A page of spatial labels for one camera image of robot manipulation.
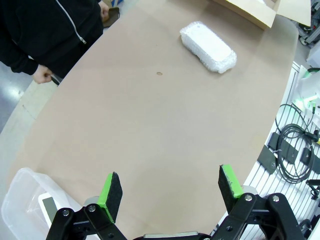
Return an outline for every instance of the white foam package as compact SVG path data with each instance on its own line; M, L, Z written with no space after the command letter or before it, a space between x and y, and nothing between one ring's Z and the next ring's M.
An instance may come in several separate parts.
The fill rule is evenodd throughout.
M236 53L201 21L180 30L183 45L212 72L223 74L237 62Z

